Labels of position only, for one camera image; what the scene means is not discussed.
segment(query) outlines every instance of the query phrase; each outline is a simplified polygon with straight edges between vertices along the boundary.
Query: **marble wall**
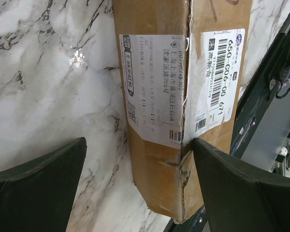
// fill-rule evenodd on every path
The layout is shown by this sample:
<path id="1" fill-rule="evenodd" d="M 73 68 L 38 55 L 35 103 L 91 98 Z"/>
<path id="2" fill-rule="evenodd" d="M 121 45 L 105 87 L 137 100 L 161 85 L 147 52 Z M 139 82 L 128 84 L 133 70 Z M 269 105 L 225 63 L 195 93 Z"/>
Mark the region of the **marble wall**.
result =
<path id="1" fill-rule="evenodd" d="M 290 11 L 254 0 L 242 89 Z M 111 0 L 0 0 L 0 171 L 84 136 L 68 232 L 161 232 L 133 184 Z"/>

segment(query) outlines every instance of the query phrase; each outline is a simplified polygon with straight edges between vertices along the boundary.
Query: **shipping label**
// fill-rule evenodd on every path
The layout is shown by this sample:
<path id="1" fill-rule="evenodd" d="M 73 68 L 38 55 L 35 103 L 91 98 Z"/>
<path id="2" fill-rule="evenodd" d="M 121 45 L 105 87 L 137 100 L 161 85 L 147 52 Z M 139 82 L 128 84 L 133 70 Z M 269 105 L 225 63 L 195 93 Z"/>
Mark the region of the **shipping label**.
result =
<path id="1" fill-rule="evenodd" d="M 232 117 L 244 46 L 245 29 L 202 33 L 207 95 L 200 96 L 195 114 L 195 136 L 199 136 Z"/>
<path id="2" fill-rule="evenodd" d="M 128 123 L 146 141 L 179 148 L 183 35 L 120 35 Z"/>

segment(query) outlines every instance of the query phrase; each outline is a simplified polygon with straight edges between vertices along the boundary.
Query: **torn cardboard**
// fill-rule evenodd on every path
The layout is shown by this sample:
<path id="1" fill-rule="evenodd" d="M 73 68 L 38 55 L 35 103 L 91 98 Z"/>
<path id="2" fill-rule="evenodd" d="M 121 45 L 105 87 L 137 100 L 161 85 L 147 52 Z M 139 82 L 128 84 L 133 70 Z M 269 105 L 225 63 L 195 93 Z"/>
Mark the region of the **torn cardboard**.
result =
<path id="1" fill-rule="evenodd" d="M 251 3 L 113 0 L 133 179 L 149 209 L 178 222 L 203 205 L 184 145 L 200 136 L 230 150 Z"/>

